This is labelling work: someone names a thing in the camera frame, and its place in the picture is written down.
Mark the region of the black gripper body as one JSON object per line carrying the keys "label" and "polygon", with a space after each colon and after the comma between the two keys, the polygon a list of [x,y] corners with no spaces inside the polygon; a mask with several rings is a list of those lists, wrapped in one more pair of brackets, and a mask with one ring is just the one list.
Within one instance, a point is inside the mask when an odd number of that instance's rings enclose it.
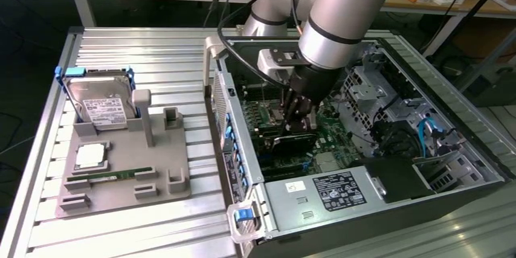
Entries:
{"label": "black gripper body", "polygon": [[296,66],[290,74],[289,87],[314,105],[329,95],[342,69],[324,69],[314,65]]}

